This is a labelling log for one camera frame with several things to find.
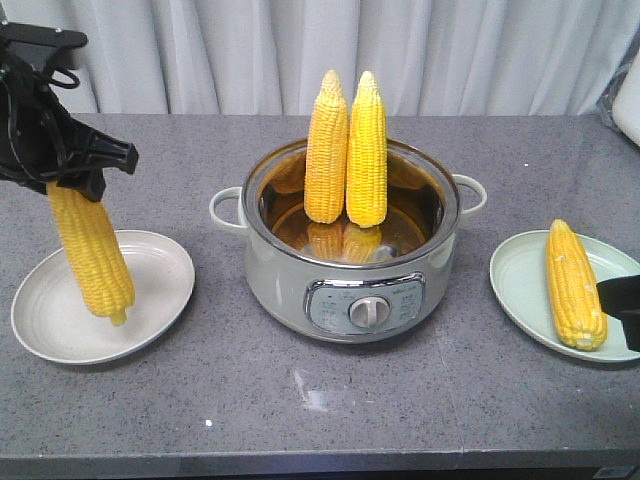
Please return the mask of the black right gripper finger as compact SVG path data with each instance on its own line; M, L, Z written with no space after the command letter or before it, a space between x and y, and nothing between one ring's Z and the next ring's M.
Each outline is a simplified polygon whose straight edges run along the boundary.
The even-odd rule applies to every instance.
M620 313L639 314L640 277L622 276L599 281L596 284L601 309L615 316Z
M622 325L627 347L640 351L640 315L638 310L622 312Z

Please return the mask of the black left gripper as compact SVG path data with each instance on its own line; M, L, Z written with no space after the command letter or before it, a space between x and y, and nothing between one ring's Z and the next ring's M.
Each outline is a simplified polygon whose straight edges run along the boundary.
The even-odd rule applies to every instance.
M3 180L41 194L56 182L99 202L106 189L103 168L132 175L138 159L133 143L73 119L29 65L1 61Z

